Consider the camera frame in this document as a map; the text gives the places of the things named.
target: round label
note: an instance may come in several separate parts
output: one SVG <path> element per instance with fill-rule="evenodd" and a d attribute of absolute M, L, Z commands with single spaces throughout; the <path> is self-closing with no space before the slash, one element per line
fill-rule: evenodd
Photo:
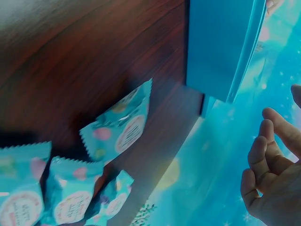
<path fill-rule="evenodd" d="M 0 208 L 0 225 L 32 226 L 43 209 L 43 201 L 37 192 L 22 191 L 11 195 Z"/>
<path fill-rule="evenodd" d="M 118 153 L 124 152 L 142 135 L 144 124 L 144 115 L 138 115 L 131 119 L 117 139 L 115 148 Z"/>
<path fill-rule="evenodd" d="M 69 224 L 82 220 L 91 199 L 92 194 L 86 191 L 79 191 L 69 195 L 55 208 L 56 222 L 58 224 Z"/>
<path fill-rule="evenodd" d="M 120 210 L 123 204 L 127 200 L 127 194 L 121 193 L 116 199 L 110 202 L 106 210 L 108 216 L 115 216 Z"/>

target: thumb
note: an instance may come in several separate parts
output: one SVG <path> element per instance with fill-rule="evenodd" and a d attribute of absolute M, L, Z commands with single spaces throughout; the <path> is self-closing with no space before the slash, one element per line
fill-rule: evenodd
<path fill-rule="evenodd" d="M 241 196 L 244 200 L 246 209 L 255 218 L 259 218 L 261 200 L 255 185 L 255 174 L 251 169 L 243 172 L 240 186 Z"/>
<path fill-rule="evenodd" d="M 293 94 L 293 100 L 301 108 L 301 86 L 297 84 L 292 85 L 291 91 Z"/>

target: dark wood panel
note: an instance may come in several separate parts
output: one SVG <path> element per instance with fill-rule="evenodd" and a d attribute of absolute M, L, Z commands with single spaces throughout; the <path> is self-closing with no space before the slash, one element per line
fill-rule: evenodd
<path fill-rule="evenodd" d="M 184 0 L 13 0 L 0 12 L 6 145 L 25 135 L 52 140 L 53 155 L 82 157 L 78 130 L 153 77 L 145 132 L 111 165 L 135 183 L 109 225 L 129 225 L 199 114 L 201 95 L 184 86 Z"/>

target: blue panel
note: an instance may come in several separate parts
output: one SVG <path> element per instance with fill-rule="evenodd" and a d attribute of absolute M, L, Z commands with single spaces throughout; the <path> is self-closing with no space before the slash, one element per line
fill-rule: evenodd
<path fill-rule="evenodd" d="M 255 49 L 264 13 L 265 0 L 218 4 L 192 0 L 187 85 L 232 103 Z"/>

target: pink dot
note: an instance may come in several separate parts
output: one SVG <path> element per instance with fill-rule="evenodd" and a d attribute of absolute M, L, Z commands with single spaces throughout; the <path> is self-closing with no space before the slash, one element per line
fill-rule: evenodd
<path fill-rule="evenodd" d="M 108 128 L 99 128 L 94 130 L 93 135 L 99 140 L 108 140 L 111 137 L 111 131 Z"/>
<path fill-rule="evenodd" d="M 262 27 L 259 34 L 259 41 L 269 40 L 269 29 L 267 27 Z"/>

